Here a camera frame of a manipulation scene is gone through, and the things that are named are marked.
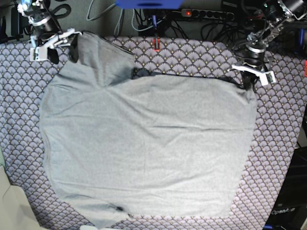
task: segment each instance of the power strip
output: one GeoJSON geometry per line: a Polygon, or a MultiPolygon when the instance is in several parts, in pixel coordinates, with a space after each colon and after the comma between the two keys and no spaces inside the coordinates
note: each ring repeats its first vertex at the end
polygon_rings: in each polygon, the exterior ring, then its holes
{"type": "Polygon", "coordinates": [[[220,19],[227,21],[234,21],[235,14],[222,11],[206,11],[206,10],[193,10],[182,9],[181,16],[185,18],[206,18],[206,19],[220,19]]]}

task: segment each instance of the black cable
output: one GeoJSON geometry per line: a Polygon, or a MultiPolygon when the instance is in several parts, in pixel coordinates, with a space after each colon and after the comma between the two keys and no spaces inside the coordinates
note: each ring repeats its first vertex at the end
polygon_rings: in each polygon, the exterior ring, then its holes
{"type": "Polygon", "coordinates": [[[260,35],[258,35],[257,37],[255,37],[251,41],[244,40],[244,42],[234,45],[232,47],[232,50],[237,50],[238,48],[240,48],[240,46],[246,45],[247,43],[253,43],[253,42],[257,41],[259,38],[261,38],[263,36],[263,34],[267,31],[266,24],[267,24],[267,21],[265,20],[264,21],[264,28],[263,28],[262,32],[260,33],[260,35]]]}
{"type": "Polygon", "coordinates": [[[202,27],[201,27],[201,38],[202,38],[202,40],[205,40],[204,39],[204,37],[203,37],[203,30],[204,30],[204,28],[206,28],[207,26],[209,26],[209,25],[217,25],[218,23],[209,23],[209,24],[205,24],[205,25],[203,25],[202,27]]]}
{"type": "Polygon", "coordinates": [[[120,24],[119,24],[119,33],[118,33],[118,35],[121,34],[121,31],[122,31],[122,29],[123,29],[123,26],[124,26],[124,18],[125,18],[125,10],[123,11],[123,15],[122,15],[121,20],[120,20],[120,24]]]}
{"type": "Polygon", "coordinates": [[[222,41],[223,37],[227,35],[227,38],[228,38],[227,41],[233,42],[235,33],[236,33],[236,29],[234,28],[227,29],[216,39],[216,41],[218,41],[219,39],[222,41]]]}
{"type": "Polygon", "coordinates": [[[177,30],[179,30],[179,29],[178,29],[178,28],[176,28],[176,27],[174,27],[174,26],[171,26],[171,28],[173,29],[173,31],[174,31],[174,33],[175,33],[176,37],[178,37],[178,34],[177,34],[177,32],[176,32],[176,30],[175,30],[175,29],[177,29],[177,30]]]}
{"type": "Polygon", "coordinates": [[[53,17],[53,15],[50,12],[50,10],[46,7],[45,1],[42,1],[42,4],[43,4],[45,10],[47,11],[47,13],[50,15],[51,19],[54,21],[54,23],[57,26],[57,28],[61,31],[61,33],[63,33],[63,30],[62,30],[61,26],[59,25],[59,22],[53,17]]]}
{"type": "Polygon", "coordinates": [[[240,31],[238,28],[227,29],[227,30],[225,30],[225,31],[220,35],[220,37],[218,37],[216,40],[222,38],[222,37],[225,36],[225,35],[228,35],[228,38],[229,38],[230,36],[229,36],[228,33],[229,33],[230,31],[233,32],[232,36],[234,36],[236,33],[241,33],[241,34],[243,34],[243,35],[245,34],[244,32],[240,31]]]}
{"type": "Polygon", "coordinates": [[[181,34],[183,35],[183,37],[185,37],[186,39],[189,39],[189,37],[188,37],[187,34],[184,32],[184,30],[181,28],[181,26],[178,24],[178,22],[175,21],[175,20],[173,20],[173,21],[176,23],[176,25],[177,25],[178,29],[180,30],[181,34]]]}
{"type": "Polygon", "coordinates": [[[243,10],[243,12],[248,15],[248,16],[253,16],[251,12],[249,12],[247,9],[246,9],[246,6],[245,6],[245,0],[241,0],[241,9],[243,10]]]}
{"type": "Polygon", "coordinates": [[[234,42],[234,40],[235,40],[235,38],[236,38],[237,32],[238,32],[238,30],[233,30],[233,31],[232,31],[232,36],[231,36],[231,37],[229,36],[229,33],[227,33],[228,40],[231,41],[231,42],[234,42]]]}
{"type": "Polygon", "coordinates": [[[34,27],[32,25],[28,25],[26,27],[24,27],[24,34],[31,36],[34,32],[34,27]]]}
{"type": "Polygon", "coordinates": [[[145,18],[143,19],[143,17],[142,17],[142,9],[139,10],[139,14],[140,14],[141,21],[145,22],[146,21],[146,17],[144,16],[145,18]]]}
{"type": "Polygon", "coordinates": [[[54,8],[51,13],[54,15],[55,19],[66,18],[71,13],[71,6],[68,4],[62,4],[54,8]],[[62,14],[56,14],[58,11],[65,9],[66,12],[62,14]]]}
{"type": "Polygon", "coordinates": [[[221,35],[223,33],[225,33],[227,30],[229,30],[229,29],[226,29],[227,26],[230,27],[231,29],[235,28],[235,26],[232,26],[232,25],[225,23],[224,26],[222,27],[221,31],[214,37],[213,40],[217,40],[219,37],[221,37],[221,35]]]}
{"type": "Polygon", "coordinates": [[[236,30],[236,34],[237,34],[238,38],[239,38],[239,34],[242,34],[242,35],[246,36],[245,32],[244,31],[240,31],[240,29],[236,30]]]}
{"type": "Polygon", "coordinates": [[[209,38],[210,33],[211,33],[215,28],[216,28],[216,27],[214,26],[214,27],[212,27],[212,28],[208,31],[207,36],[206,36],[206,38],[205,38],[205,41],[209,38]]]}
{"type": "Polygon", "coordinates": [[[141,19],[141,16],[139,15],[139,13],[137,12],[136,9],[134,9],[134,12],[135,12],[135,14],[136,14],[135,19],[136,19],[136,22],[138,23],[138,25],[143,25],[143,21],[142,21],[142,19],[141,19]]]}

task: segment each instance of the cable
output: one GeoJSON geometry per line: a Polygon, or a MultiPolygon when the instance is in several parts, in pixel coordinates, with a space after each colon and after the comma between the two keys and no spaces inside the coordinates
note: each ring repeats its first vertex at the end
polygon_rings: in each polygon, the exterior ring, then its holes
{"type": "Polygon", "coordinates": [[[217,40],[218,38],[222,37],[223,34],[225,34],[226,32],[229,32],[229,28],[226,29],[226,27],[230,27],[231,30],[237,28],[235,26],[229,25],[229,24],[224,24],[223,28],[221,29],[221,31],[214,37],[214,41],[217,40]]]}
{"type": "Polygon", "coordinates": [[[125,13],[126,13],[126,11],[125,11],[125,9],[124,9],[123,16],[122,16],[122,18],[121,18],[121,22],[120,22],[120,24],[119,24],[119,34],[118,34],[118,35],[120,35],[120,34],[121,34],[121,31],[122,31],[123,26],[124,26],[124,18],[125,18],[125,13]]]}
{"type": "Polygon", "coordinates": [[[279,226],[279,227],[281,227],[283,230],[287,230],[286,228],[284,228],[283,226],[279,226]]]}
{"type": "Polygon", "coordinates": [[[176,28],[176,27],[174,27],[174,26],[171,26],[171,28],[173,29],[173,31],[174,31],[174,33],[175,33],[175,35],[176,35],[176,37],[178,37],[178,34],[177,34],[177,32],[176,32],[176,30],[175,29],[177,29],[177,30],[179,30],[178,28],[176,28]]]}
{"type": "Polygon", "coordinates": [[[218,34],[213,40],[214,40],[214,41],[218,41],[219,39],[222,40],[222,38],[223,38],[225,35],[227,35],[227,37],[228,37],[228,40],[227,40],[227,41],[233,41],[234,35],[235,35],[235,32],[234,32],[234,31],[235,31],[234,28],[228,28],[228,29],[222,31],[221,34],[218,34]]]}
{"type": "Polygon", "coordinates": [[[221,31],[214,37],[214,39],[213,39],[214,41],[216,40],[217,37],[219,37],[223,33],[223,31],[226,29],[226,26],[227,26],[227,21],[224,20],[223,27],[222,27],[221,31]]]}
{"type": "Polygon", "coordinates": [[[221,39],[223,36],[225,36],[225,35],[228,35],[228,38],[230,38],[230,36],[229,36],[229,32],[231,32],[232,31],[232,39],[230,39],[230,41],[234,41],[234,39],[235,39],[235,35],[236,34],[238,34],[238,33],[241,33],[241,34],[245,34],[244,32],[242,32],[242,31],[240,31],[239,30],[239,28],[237,28],[237,27],[234,27],[234,28],[228,28],[228,29],[226,29],[225,31],[223,31],[218,37],[215,37],[214,38],[214,40],[215,41],[218,41],[219,39],[221,39]]]}
{"type": "Polygon", "coordinates": [[[143,31],[146,31],[146,30],[149,30],[149,29],[153,28],[153,25],[150,25],[150,26],[148,26],[147,28],[144,28],[144,29],[141,29],[141,30],[135,28],[135,26],[134,26],[134,24],[133,24],[133,19],[134,19],[134,17],[135,17],[135,11],[134,11],[134,9],[133,9],[132,20],[131,20],[131,26],[132,26],[132,28],[133,28],[135,31],[137,31],[137,32],[143,32],[143,31]]]}
{"type": "Polygon", "coordinates": [[[146,16],[144,16],[144,17],[145,17],[144,19],[143,19],[143,17],[142,17],[142,9],[139,10],[138,15],[139,15],[140,20],[141,20],[142,22],[145,22],[145,21],[146,21],[146,16]]]}
{"type": "Polygon", "coordinates": [[[243,10],[243,12],[248,15],[248,16],[253,16],[251,12],[249,12],[247,9],[246,9],[246,6],[245,6],[245,3],[244,3],[245,0],[241,0],[241,9],[243,10]]]}
{"type": "Polygon", "coordinates": [[[121,11],[120,11],[120,16],[119,16],[118,22],[117,22],[117,24],[115,26],[115,29],[114,29],[114,36],[118,36],[119,33],[120,33],[120,25],[122,23],[122,18],[123,18],[123,15],[124,15],[124,11],[125,11],[124,9],[121,9],[121,11]]]}
{"type": "Polygon", "coordinates": [[[53,14],[50,12],[50,10],[48,9],[48,7],[46,7],[45,5],[45,1],[42,1],[43,7],[44,9],[47,11],[47,13],[50,15],[51,19],[54,21],[54,24],[57,26],[57,28],[59,29],[59,31],[61,31],[61,33],[63,33],[63,30],[61,28],[61,26],[59,25],[59,22],[53,17],[53,14]]]}
{"type": "Polygon", "coordinates": [[[204,30],[204,28],[206,28],[209,25],[218,25],[218,23],[209,23],[209,24],[205,24],[205,25],[202,26],[202,28],[201,28],[201,38],[202,38],[202,40],[205,40],[204,37],[203,37],[203,30],[204,30]]]}
{"type": "Polygon", "coordinates": [[[99,15],[93,17],[93,18],[90,18],[90,13],[91,13],[91,9],[92,9],[92,6],[93,6],[93,3],[94,3],[95,0],[92,0],[91,3],[90,3],[90,6],[88,8],[88,11],[87,11],[87,15],[86,15],[86,20],[87,21],[94,21],[98,18],[100,18],[102,15],[104,15],[105,13],[109,12],[110,10],[114,9],[116,7],[116,4],[113,3],[112,5],[110,5],[108,8],[106,8],[104,11],[102,11],[99,15]]]}
{"type": "Polygon", "coordinates": [[[267,31],[267,29],[269,28],[266,28],[266,25],[267,25],[267,21],[265,20],[264,21],[264,28],[263,28],[263,30],[262,30],[262,32],[261,32],[261,34],[260,35],[258,35],[257,37],[255,37],[253,40],[251,40],[251,41],[244,41],[244,42],[242,42],[242,43],[239,43],[239,44],[237,44],[237,45],[234,45],[233,47],[232,47],[232,50],[237,50],[240,46],[242,46],[242,45],[245,45],[245,44],[247,44],[247,43],[253,43],[253,42],[255,42],[255,41],[257,41],[259,38],[261,38],[262,36],[263,36],[263,34],[267,31]]]}
{"type": "Polygon", "coordinates": [[[32,25],[28,25],[26,27],[24,27],[24,34],[31,36],[34,32],[34,27],[32,25]]]}
{"type": "Polygon", "coordinates": [[[186,39],[189,39],[189,37],[187,36],[187,34],[184,32],[184,30],[181,28],[181,26],[179,25],[179,23],[177,22],[177,21],[175,21],[175,20],[173,20],[175,23],[176,23],[176,25],[177,25],[177,27],[178,27],[178,29],[180,30],[180,33],[181,33],[181,35],[182,35],[182,37],[184,38],[186,38],[186,39]]]}
{"type": "Polygon", "coordinates": [[[134,9],[134,10],[135,10],[135,13],[136,13],[136,17],[135,17],[136,22],[137,22],[139,25],[143,25],[143,20],[142,20],[141,15],[136,11],[136,9],[134,9]]]}
{"type": "Polygon", "coordinates": [[[216,28],[216,26],[213,26],[207,33],[207,36],[205,38],[205,40],[207,40],[209,38],[210,33],[216,28]]]}
{"type": "Polygon", "coordinates": [[[54,8],[51,13],[54,15],[56,19],[66,18],[71,13],[71,7],[68,4],[62,4],[54,8]],[[66,12],[62,14],[56,14],[58,11],[65,9],[66,12]]]}

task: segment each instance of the t-shirt sleeve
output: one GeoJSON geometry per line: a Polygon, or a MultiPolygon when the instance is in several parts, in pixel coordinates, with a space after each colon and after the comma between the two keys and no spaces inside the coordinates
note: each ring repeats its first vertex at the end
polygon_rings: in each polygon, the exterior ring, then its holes
{"type": "Polygon", "coordinates": [[[95,34],[78,36],[79,60],[67,61],[50,83],[69,90],[92,91],[131,79],[135,57],[95,34]]]}
{"type": "Polygon", "coordinates": [[[121,207],[115,206],[104,200],[83,195],[70,195],[63,199],[72,205],[79,213],[86,214],[86,218],[98,228],[112,226],[129,216],[121,207]]]}

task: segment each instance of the fan pattern fabric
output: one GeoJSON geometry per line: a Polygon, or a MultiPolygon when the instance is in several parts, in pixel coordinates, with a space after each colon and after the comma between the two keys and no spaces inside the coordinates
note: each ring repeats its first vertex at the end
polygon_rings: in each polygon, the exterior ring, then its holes
{"type": "MultiPolygon", "coordinates": [[[[136,55],[135,78],[152,72],[191,77],[228,77],[236,58],[222,43],[161,39],[161,51],[151,38],[107,38],[136,55]]],[[[44,145],[39,132],[39,105],[44,89],[68,60],[58,50],[60,63],[30,62],[30,45],[0,45],[0,146],[12,185],[26,193],[42,227],[77,230],[91,223],[55,195],[42,166],[44,145]]],[[[248,161],[242,172],[231,213],[226,218],[131,216],[118,229],[260,230],[269,217],[286,176],[307,103],[305,61],[267,52],[277,83],[256,84],[258,115],[248,161]]]]}

